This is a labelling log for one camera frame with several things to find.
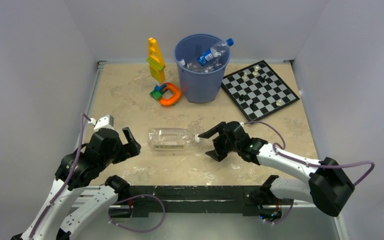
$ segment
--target wall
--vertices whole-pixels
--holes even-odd
[[[294,71],[319,156],[376,163],[343,211],[351,239],[384,239],[384,0],[329,1]]]
[[[295,59],[328,0],[65,0],[98,60],[145,62],[148,38],[166,62],[184,37],[233,38],[233,62]]]
[[[23,232],[74,150],[96,65],[62,0],[0,0],[0,240]]]

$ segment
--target white bottle cap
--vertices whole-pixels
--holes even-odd
[[[186,63],[185,63],[185,60],[182,58],[182,59],[180,59],[179,60],[179,64],[180,64],[180,66],[184,66]]]

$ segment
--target bottle cap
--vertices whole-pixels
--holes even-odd
[[[233,39],[229,38],[227,41],[226,41],[227,45],[230,47],[232,46],[235,42],[233,42]]]
[[[179,64],[180,66],[184,66],[186,63],[185,63],[185,60],[182,58],[179,60]]]

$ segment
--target trash bin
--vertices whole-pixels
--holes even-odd
[[[230,50],[220,58],[223,64],[212,72],[194,72],[179,64],[184,59],[186,63],[196,61],[201,54],[211,48],[220,38],[209,34],[194,34],[182,39],[174,49],[174,59],[180,79],[180,89],[191,103],[208,103],[213,101],[222,86],[226,66],[231,57]]]

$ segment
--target wooden tabletop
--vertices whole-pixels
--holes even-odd
[[[225,75],[248,65],[229,64]],[[285,63],[270,66],[299,95],[291,65]],[[175,64],[166,66],[165,76],[166,82],[180,87]],[[288,177],[276,169],[245,162],[233,152],[223,161],[217,162],[205,155],[205,152],[214,149],[212,141],[206,139],[194,151],[152,151],[147,144],[149,128],[186,128],[199,134],[223,121],[247,121],[222,89],[216,99],[209,103],[190,103],[182,96],[177,105],[162,107],[150,96],[156,83],[151,78],[147,64],[104,66],[90,116],[98,119],[106,114],[112,115],[115,129],[121,133],[122,128],[129,127],[142,149],[140,155],[107,167],[91,185],[100,185],[112,175],[122,177],[131,185],[260,185],[273,174]],[[317,158],[300,100],[263,121],[282,134],[287,151]],[[244,129],[251,137],[270,143],[280,141],[276,133],[262,124],[246,125]],[[92,132],[89,127],[86,141]]]

